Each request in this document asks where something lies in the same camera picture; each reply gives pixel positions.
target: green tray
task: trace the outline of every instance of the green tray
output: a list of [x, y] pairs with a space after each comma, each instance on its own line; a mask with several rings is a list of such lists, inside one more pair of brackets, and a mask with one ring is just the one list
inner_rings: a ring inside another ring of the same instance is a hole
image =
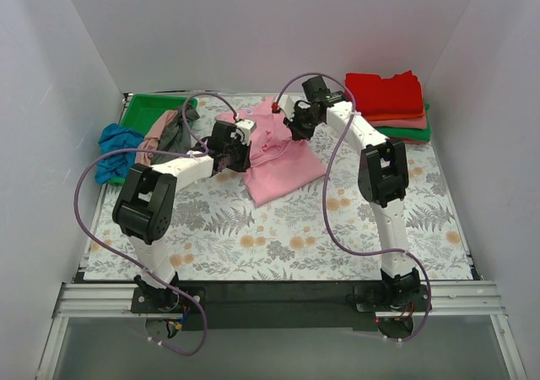
[[[186, 100], [186, 97], [170, 95], [134, 95], [120, 125], [130, 127], [145, 136], [164, 112], [182, 106]], [[196, 99], [189, 100], [189, 104], [197, 108]], [[125, 180], [121, 177], [113, 177], [109, 183], [122, 185]]]

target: red folded towel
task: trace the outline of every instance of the red folded towel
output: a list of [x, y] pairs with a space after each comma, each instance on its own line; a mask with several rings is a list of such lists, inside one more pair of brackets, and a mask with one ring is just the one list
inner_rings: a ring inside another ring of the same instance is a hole
[[425, 115], [422, 86], [412, 71], [383, 79], [378, 74], [347, 73], [345, 85], [356, 111], [368, 121], [403, 120]]

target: pink cloth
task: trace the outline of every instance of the pink cloth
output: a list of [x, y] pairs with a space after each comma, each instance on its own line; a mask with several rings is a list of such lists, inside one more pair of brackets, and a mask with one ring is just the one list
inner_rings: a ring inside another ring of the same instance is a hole
[[428, 127], [428, 119], [426, 116], [418, 118], [409, 118], [406, 120], [384, 120], [384, 121], [368, 121], [373, 127], [394, 127], [394, 128], [414, 128], [426, 129]]
[[[255, 108], [239, 111], [240, 117], [256, 122], [251, 135], [251, 167], [244, 183], [256, 207], [280, 198], [325, 174], [326, 169], [307, 141], [293, 141], [283, 114], [272, 114], [272, 97]], [[218, 115], [233, 122], [232, 112]]]
[[[176, 114], [178, 114], [178, 110], [167, 110], [161, 114], [161, 117], [159, 117], [154, 125], [150, 128], [150, 131], [148, 131], [144, 137], [144, 141], [138, 146], [138, 148], [156, 150], [158, 148], [161, 135], [163, 134], [163, 130], [175, 119]], [[137, 152], [137, 155], [135, 156], [135, 163], [150, 166], [153, 157], [154, 154]]]

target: gray wall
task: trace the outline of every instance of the gray wall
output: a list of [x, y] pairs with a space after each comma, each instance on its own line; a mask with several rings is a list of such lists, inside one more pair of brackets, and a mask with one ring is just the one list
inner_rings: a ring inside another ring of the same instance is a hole
[[540, 378], [539, 89], [540, 0], [472, 0], [426, 87], [467, 241], [529, 378]]
[[470, 0], [73, 0], [122, 91], [278, 91], [317, 70], [425, 81]]
[[0, 0], [0, 63], [0, 378], [19, 380], [34, 378], [78, 266], [74, 185], [122, 97], [70, 0]]

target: floral tablecloth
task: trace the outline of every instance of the floral tablecloth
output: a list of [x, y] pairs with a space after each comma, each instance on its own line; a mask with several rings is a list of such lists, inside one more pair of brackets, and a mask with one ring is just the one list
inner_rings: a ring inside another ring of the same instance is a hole
[[[259, 104], [258, 95], [228, 96], [236, 109]], [[214, 98], [199, 100], [194, 130], [209, 135], [225, 111]], [[320, 126], [310, 147], [326, 165], [338, 135]], [[405, 219], [411, 251], [431, 279], [467, 280], [471, 272], [456, 219], [430, 144], [407, 145], [410, 185]], [[332, 168], [327, 207], [342, 243], [356, 251], [381, 245], [375, 217], [357, 187], [359, 157], [344, 144]], [[181, 280], [378, 280], [380, 258], [350, 256], [329, 239], [321, 212], [322, 178], [255, 208], [240, 174], [224, 171], [176, 194], [165, 234], [170, 261]], [[107, 187], [96, 234], [135, 256], [111, 213], [119, 188]], [[90, 249], [87, 280], [131, 280], [138, 269], [97, 244]]]

